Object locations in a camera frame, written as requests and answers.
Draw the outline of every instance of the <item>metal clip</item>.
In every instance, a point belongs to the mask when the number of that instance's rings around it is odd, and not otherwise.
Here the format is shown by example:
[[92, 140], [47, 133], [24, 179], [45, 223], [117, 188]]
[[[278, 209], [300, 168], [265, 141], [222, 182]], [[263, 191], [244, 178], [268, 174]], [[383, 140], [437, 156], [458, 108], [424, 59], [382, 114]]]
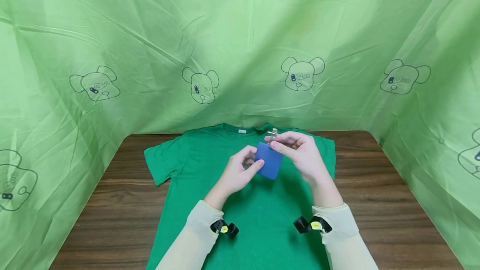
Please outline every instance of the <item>metal clip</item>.
[[272, 131], [268, 132], [270, 134], [270, 141], [275, 141], [277, 139], [278, 130], [277, 128], [272, 129]]

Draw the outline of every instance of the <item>blue card holder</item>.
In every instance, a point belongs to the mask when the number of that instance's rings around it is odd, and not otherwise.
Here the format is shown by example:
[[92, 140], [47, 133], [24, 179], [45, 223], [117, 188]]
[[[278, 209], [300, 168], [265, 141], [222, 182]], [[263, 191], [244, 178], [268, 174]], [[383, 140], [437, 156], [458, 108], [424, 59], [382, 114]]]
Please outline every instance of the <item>blue card holder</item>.
[[282, 163], [283, 154], [273, 150], [270, 145], [265, 143], [258, 143], [257, 153], [255, 154], [255, 161], [263, 160], [265, 164], [257, 172], [269, 179], [276, 179], [280, 164]]

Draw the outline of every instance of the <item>green t-shirt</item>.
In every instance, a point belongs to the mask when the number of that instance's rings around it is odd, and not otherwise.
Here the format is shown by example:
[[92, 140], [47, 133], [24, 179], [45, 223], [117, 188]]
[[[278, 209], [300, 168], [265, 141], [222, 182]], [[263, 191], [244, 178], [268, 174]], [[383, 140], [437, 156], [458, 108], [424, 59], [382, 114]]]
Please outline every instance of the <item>green t-shirt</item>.
[[[185, 132], [174, 140], [145, 150], [145, 160], [157, 185], [171, 178], [147, 270], [154, 270], [167, 252], [187, 216], [217, 182], [228, 159], [247, 145], [257, 146], [272, 130], [220, 124]], [[296, 128], [280, 128], [278, 132]], [[335, 171], [334, 141], [315, 137], [328, 172]], [[228, 198], [225, 221], [240, 229], [233, 240], [220, 235], [203, 269], [329, 269], [320, 234], [300, 235], [293, 222], [310, 220], [309, 186], [287, 157], [276, 180], [256, 175], [241, 191]]]

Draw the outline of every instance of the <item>t-shirt sleeve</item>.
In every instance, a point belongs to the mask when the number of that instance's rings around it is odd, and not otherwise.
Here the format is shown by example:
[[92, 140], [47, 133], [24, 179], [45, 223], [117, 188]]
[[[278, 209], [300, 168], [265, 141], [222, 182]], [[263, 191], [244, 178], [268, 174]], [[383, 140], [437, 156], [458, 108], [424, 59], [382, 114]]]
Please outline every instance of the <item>t-shirt sleeve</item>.
[[145, 161], [156, 185], [174, 178], [183, 170], [188, 156], [186, 139], [186, 135], [181, 135], [145, 150]]

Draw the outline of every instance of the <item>wooden table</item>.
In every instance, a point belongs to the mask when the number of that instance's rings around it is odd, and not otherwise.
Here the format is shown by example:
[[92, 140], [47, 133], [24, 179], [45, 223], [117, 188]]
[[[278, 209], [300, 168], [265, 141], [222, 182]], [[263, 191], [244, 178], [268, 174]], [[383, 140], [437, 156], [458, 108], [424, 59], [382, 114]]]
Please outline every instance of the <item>wooden table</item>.
[[[315, 134], [335, 140], [335, 182], [381, 270], [463, 269], [369, 133]], [[51, 269], [145, 269], [169, 182], [155, 186], [143, 150], [174, 137], [123, 141]]]

